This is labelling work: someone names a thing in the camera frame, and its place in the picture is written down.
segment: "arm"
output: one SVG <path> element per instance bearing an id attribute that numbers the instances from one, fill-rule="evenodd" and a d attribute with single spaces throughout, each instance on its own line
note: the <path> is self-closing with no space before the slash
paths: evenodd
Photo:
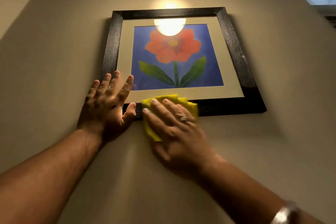
<path id="1" fill-rule="evenodd" d="M 282 198 L 217 155 L 184 107 L 169 100 L 162 104 L 153 100 L 151 107 L 157 116 L 148 109 L 144 109 L 143 114 L 163 140 L 152 142 L 152 150 L 166 167 L 191 175 L 235 223 L 271 223 L 286 204 Z M 181 117 L 188 121 L 180 122 Z M 320 222 L 301 211 L 295 223 Z"/>
<path id="2" fill-rule="evenodd" d="M 4 224 L 56 223 L 72 191 L 102 146 L 123 133 L 135 117 L 135 104 L 122 106 L 130 76 L 115 94 L 119 72 L 95 81 L 86 97 L 77 130 L 0 175 L 0 216 Z"/>

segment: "finger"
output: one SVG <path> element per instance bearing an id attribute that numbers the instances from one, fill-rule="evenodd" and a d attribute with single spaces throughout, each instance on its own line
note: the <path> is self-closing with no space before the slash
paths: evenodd
<path id="1" fill-rule="evenodd" d="M 135 108 L 137 107 L 136 103 L 130 103 L 126 109 L 122 117 L 122 127 L 126 130 L 134 121 L 135 117 L 137 116 L 135 112 Z"/>
<path id="2" fill-rule="evenodd" d="M 168 154 L 165 146 L 162 142 L 154 142 L 152 140 L 150 144 L 153 154 L 163 163 L 168 164 L 170 163 L 170 155 Z"/>
<path id="3" fill-rule="evenodd" d="M 107 87 L 109 86 L 111 81 L 111 74 L 106 74 L 104 80 L 99 85 L 99 89 L 97 90 L 97 95 L 101 96 L 105 93 Z"/>
<path id="4" fill-rule="evenodd" d="M 85 102 L 91 100 L 92 98 L 94 98 L 95 94 L 96 94 L 96 91 L 99 87 L 99 81 L 98 80 L 95 80 L 93 82 L 93 84 L 91 85 L 91 88 L 86 96 L 86 99 L 85 99 Z"/>
<path id="5" fill-rule="evenodd" d="M 169 99 L 164 99 L 162 103 L 174 115 L 177 121 L 186 117 L 185 113 Z"/>
<path id="6" fill-rule="evenodd" d="M 105 94 L 107 94 L 108 96 L 113 96 L 116 90 L 116 86 L 118 85 L 118 81 L 120 78 L 120 72 L 119 71 L 115 71 L 114 72 L 114 77 L 111 80 L 109 86 L 106 89 Z"/>
<path id="7" fill-rule="evenodd" d="M 177 107 L 184 113 L 187 121 L 196 122 L 195 117 L 192 116 L 191 113 L 183 105 L 178 104 Z"/>
<path id="8" fill-rule="evenodd" d="M 168 126 L 172 126 L 177 123 L 174 115 L 157 99 L 153 98 L 150 101 L 150 106 L 152 107 L 155 114 L 157 114 L 157 116 L 161 118 Z"/>
<path id="9" fill-rule="evenodd" d="M 153 114 L 149 109 L 144 108 L 142 110 L 144 117 L 146 118 L 149 126 L 157 133 L 162 140 L 167 140 L 172 137 L 170 127 L 167 126 L 160 118 Z"/>
<path id="10" fill-rule="evenodd" d="M 121 90 L 118 92 L 118 94 L 115 97 L 116 104 L 119 104 L 120 106 L 124 105 L 125 100 L 128 97 L 128 94 L 132 88 L 133 85 L 133 76 L 130 75 L 127 78 L 127 81 L 125 82 L 124 86 L 121 88 Z"/>

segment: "cloth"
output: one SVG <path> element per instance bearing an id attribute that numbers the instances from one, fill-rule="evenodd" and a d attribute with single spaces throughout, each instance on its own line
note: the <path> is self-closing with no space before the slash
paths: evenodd
<path id="1" fill-rule="evenodd" d="M 195 118 L 198 118 L 198 107 L 197 104 L 195 103 L 191 103 L 188 102 L 187 98 L 179 98 L 179 96 L 176 95 L 163 95 L 163 96 L 158 96 L 158 97 L 153 97 L 156 98 L 160 103 L 162 103 L 162 101 L 164 99 L 169 99 L 171 102 L 175 103 L 175 104 L 180 104 L 182 106 L 184 106 L 190 113 L 192 116 L 194 116 Z M 149 98 L 149 99 L 144 99 L 142 101 L 142 108 L 148 108 L 150 111 L 153 112 L 153 110 L 151 109 L 151 99 L 153 98 Z M 154 130 L 149 126 L 147 120 L 145 118 L 143 118 L 143 124 L 145 127 L 145 132 L 146 134 L 151 137 L 154 141 L 162 141 L 162 139 L 154 132 Z"/>

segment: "picture frame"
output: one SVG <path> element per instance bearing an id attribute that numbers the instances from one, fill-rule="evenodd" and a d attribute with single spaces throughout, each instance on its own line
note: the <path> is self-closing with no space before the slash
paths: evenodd
<path id="1" fill-rule="evenodd" d="M 246 57 L 242 51 L 237 34 L 225 7 L 113 11 L 107 37 L 101 77 L 103 78 L 106 73 L 113 74 L 117 69 L 120 36 L 124 20 L 212 16 L 216 16 L 218 19 L 244 97 L 190 99 L 189 101 L 198 104 L 199 116 L 266 112 L 266 106 L 258 90 L 254 77 L 250 72 Z M 124 105 L 123 111 L 126 110 L 127 106 L 128 104 Z M 142 119 L 141 103 L 137 103 L 136 116 L 138 120 Z"/>

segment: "red flower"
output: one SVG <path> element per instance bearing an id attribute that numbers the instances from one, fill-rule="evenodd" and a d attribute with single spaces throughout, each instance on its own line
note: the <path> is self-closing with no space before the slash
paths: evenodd
<path id="1" fill-rule="evenodd" d="M 194 40 L 192 29 L 183 29 L 177 35 L 162 35 L 158 30 L 153 30 L 150 34 L 151 41 L 145 49 L 156 54 L 156 59 L 161 63 L 172 61 L 186 62 L 191 54 L 199 52 L 201 43 Z"/>

